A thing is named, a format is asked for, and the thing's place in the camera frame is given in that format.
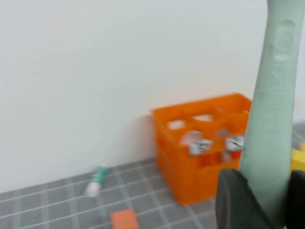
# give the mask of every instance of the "orange plastic crate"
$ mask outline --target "orange plastic crate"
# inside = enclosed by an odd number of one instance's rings
[[[250,99],[234,93],[153,110],[157,165],[180,204],[215,197],[219,171],[238,168],[240,152],[233,152],[230,162],[222,160],[221,152],[227,137],[245,134],[250,107]],[[211,120],[200,121],[194,118],[197,115],[209,115]],[[176,120],[184,126],[170,129],[169,124]],[[213,141],[210,150],[198,156],[189,154],[188,146],[180,140],[191,130]]]

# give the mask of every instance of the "tile grout line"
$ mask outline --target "tile grout line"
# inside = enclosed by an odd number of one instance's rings
[[[118,170],[117,172],[114,172],[114,173],[111,173],[111,174],[109,174],[109,175],[106,175],[105,178],[110,177],[110,176],[112,176],[112,175],[114,176],[114,175],[116,175],[117,173],[124,173],[124,172],[128,172],[128,171],[134,170],[134,169],[136,169],[136,168],[128,168],[128,169],[125,169],[125,170],[122,170],[122,171],[119,171],[119,170]],[[70,185],[81,184],[81,183],[85,183],[85,182],[89,182],[89,181],[90,181],[90,179],[88,179],[88,180],[82,180],[82,181],[77,181],[77,182],[72,182],[72,181],[71,181],[71,183],[67,184],[67,179],[72,179],[72,178],[73,178],[73,177],[68,177],[68,178],[65,178],[65,179],[64,179],[65,182],[66,182],[66,185],[59,186],[59,187],[53,187],[53,188],[46,188],[46,190],[44,190],[44,192],[47,192],[47,191],[50,191],[50,190],[54,190],[54,189],[64,188],[64,187],[67,187],[67,186],[70,186]],[[27,197],[27,196],[39,194],[39,193],[41,193],[41,190],[38,191],[38,192],[33,192],[33,193],[26,194],[26,195],[19,195],[18,197],[13,197],[13,198],[8,198],[8,199],[0,200],[0,203],[1,203],[1,202],[8,201],[8,200],[14,200],[14,199],[16,199],[16,198],[22,198],[22,197]]]
[[[109,220],[107,218],[107,212],[106,212],[104,201],[103,201],[103,198],[101,195],[99,195],[97,197],[97,204],[100,206],[99,207],[100,216],[103,217],[103,214],[104,214],[104,216],[106,217],[106,220]]]
[[[20,190],[14,191],[14,197],[16,196],[20,196]],[[13,228],[17,229],[20,227],[21,198],[16,198],[13,204]]]
[[[169,189],[168,187],[162,188],[162,189],[156,190],[155,193],[163,192],[163,191],[168,190],[168,189]],[[137,198],[139,198],[139,197],[143,197],[143,196],[151,195],[151,194],[152,194],[152,192],[147,192],[147,193],[144,193],[144,194],[135,196],[135,197],[131,197],[130,200],[132,200],[132,199],[137,199]],[[60,202],[56,202],[56,203],[53,203],[53,204],[46,205],[46,206],[44,206],[44,207],[49,207],[49,206],[56,205],[56,204],[61,204],[61,203],[64,203],[64,202],[70,202],[70,201],[72,201],[72,200],[76,200],[76,199],[79,199],[79,198],[86,198],[86,196],[75,197],[75,198],[71,198],[71,199],[69,198],[69,199],[64,200],[64,201],[60,201]],[[124,202],[124,201],[125,201],[125,200],[120,200],[120,201],[113,202],[113,203],[111,203],[111,204],[106,204],[106,205],[103,205],[103,206],[104,206],[104,207],[107,207],[107,206],[111,206],[111,205],[114,205],[114,204],[117,204],[117,203],[122,203],[122,202]],[[43,208],[43,207],[31,208],[31,209],[28,209],[28,210],[19,211],[18,213],[24,213],[24,212],[28,212],[28,211],[33,211],[33,210],[41,209],[41,208]],[[78,212],[78,213],[87,212],[87,211],[90,211],[90,210],[92,210],[92,209],[85,210],[85,211],[81,211],[81,212]],[[5,216],[1,216],[0,219],[5,218],[5,217],[9,217],[9,216],[13,216],[13,215],[15,215],[15,213],[8,214],[8,215],[5,215]]]
[[[295,130],[292,130],[292,134],[295,135],[296,137],[298,137],[301,141],[305,140]]]
[[[71,183],[71,178],[66,179],[66,184],[70,184]],[[77,210],[76,210],[76,203],[75,203],[75,199],[73,199],[74,192],[72,190],[72,186],[67,186],[66,188],[67,192],[68,192],[68,198],[71,198],[69,201],[69,207],[70,207],[70,217],[72,218],[72,225],[74,229],[79,229],[80,225],[79,225],[79,221],[78,221],[78,217],[77,217]]]
[[[199,222],[199,220],[197,218],[197,215],[195,214],[193,209],[190,206],[186,206],[185,208],[188,211],[188,213],[191,215],[191,217],[193,218],[193,220],[194,220],[195,224],[197,225],[197,227],[199,229],[204,229],[203,226],[201,225],[201,223]]]
[[[41,211],[42,211],[42,220],[43,220],[43,229],[49,229],[49,224],[47,223],[49,221],[49,207],[48,207],[48,195],[47,192],[44,192],[47,188],[46,184],[41,185]]]
[[[152,200],[154,201],[156,208],[159,210],[159,213],[161,214],[163,224],[165,224],[165,226],[167,226],[169,229],[171,229],[172,228],[171,224],[170,224],[168,218],[166,217],[165,212],[162,209],[161,204],[160,204],[158,198],[156,197],[156,194],[153,191],[153,188],[150,186],[149,182],[147,182],[148,177],[145,175],[143,167],[141,166],[141,164],[139,162],[135,162],[135,164],[140,171],[140,175],[143,177],[144,183],[145,183],[148,191],[152,193]]]
[[[115,177],[116,177],[117,182],[119,184],[119,188],[121,189],[122,195],[123,195],[125,201],[127,202],[127,207],[132,208],[132,202],[130,200],[130,197],[128,195],[127,190],[124,189],[124,182],[123,182],[123,178],[122,178],[121,174],[116,173]]]
[[[105,205],[105,207],[106,207],[106,206],[113,205],[113,204],[121,203],[121,202],[124,202],[124,200],[121,200],[121,201],[118,201],[118,202],[115,202],[115,203],[111,203],[111,204]],[[173,205],[173,204],[174,204],[174,203],[166,204],[166,205],[164,205],[164,207],[170,207],[170,206]],[[71,215],[68,215],[68,216],[65,216],[65,217],[60,217],[60,218],[52,219],[52,220],[49,220],[48,222],[43,222],[43,223],[38,223],[38,224],[34,224],[34,225],[29,225],[29,226],[25,226],[25,227],[18,228],[18,229],[30,228],[30,227],[37,226],[37,225],[41,225],[41,224],[44,224],[44,223],[50,223],[50,222],[58,221],[58,220],[61,220],[61,219],[70,218],[70,217],[76,216],[76,215],[81,214],[81,213],[86,213],[86,212],[90,212],[90,211],[97,210],[97,209],[99,209],[99,208],[102,208],[102,207],[91,208],[91,209],[89,209],[89,210],[85,210],[85,211],[82,211],[82,212],[79,212],[79,213],[71,214]],[[141,214],[149,213],[149,212],[153,212],[153,211],[155,211],[155,208],[149,209],[149,210],[146,210],[146,211],[143,211],[143,212],[140,212],[140,213],[138,213],[137,215],[141,215]],[[95,227],[102,226],[102,225],[106,225],[106,224],[109,224],[109,223],[103,223],[103,224],[97,225],[97,226],[95,226]]]

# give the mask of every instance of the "orange block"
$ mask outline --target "orange block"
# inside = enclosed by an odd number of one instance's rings
[[[112,229],[139,229],[139,224],[133,209],[111,214]]]

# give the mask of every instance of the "mint green handle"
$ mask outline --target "mint green handle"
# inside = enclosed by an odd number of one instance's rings
[[[282,229],[305,0],[267,2],[264,47],[239,170],[264,211]]]

